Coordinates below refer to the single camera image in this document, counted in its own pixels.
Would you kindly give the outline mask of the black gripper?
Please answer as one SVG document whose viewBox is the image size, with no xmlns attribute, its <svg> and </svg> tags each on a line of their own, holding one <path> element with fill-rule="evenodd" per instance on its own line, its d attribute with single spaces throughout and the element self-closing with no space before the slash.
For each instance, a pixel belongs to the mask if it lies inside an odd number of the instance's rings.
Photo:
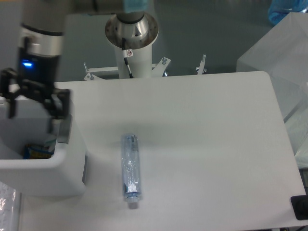
<svg viewBox="0 0 308 231">
<path fill-rule="evenodd" d="M 54 132 L 54 120 L 64 120 L 70 112 L 69 89 L 54 87 L 60 56 L 40 56 L 18 50 L 18 72 L 5 68 L 0 72 L 0 96 L 9 104 L 8 118 L 16 113 L 16 98 L 23 95 L 42 103 L 49 114 L 49 130 Z M 15 80 L 20 89 L 10 91 L 11 81 Z"/>
</svg>

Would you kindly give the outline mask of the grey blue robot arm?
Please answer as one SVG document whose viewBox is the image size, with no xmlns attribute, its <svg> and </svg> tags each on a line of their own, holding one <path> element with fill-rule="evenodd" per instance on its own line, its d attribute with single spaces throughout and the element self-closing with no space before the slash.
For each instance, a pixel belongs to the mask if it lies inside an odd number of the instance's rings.
<svg viewBox="0 0 308 231">
<path fill-rule="evenodd" d="M 112 15 L 106 33 L 123 50 L 141 48 L 150 38 L 145 0 L 25 0 L 18 40 L 18 68 L 2 69 L 0 95 L 16 116 L 17 97 L 40 103 L 50 120 L 69 115 L 70 90 L 55 87 L 62 55 L 65 20 L 72 14 Z"/>
</svg>

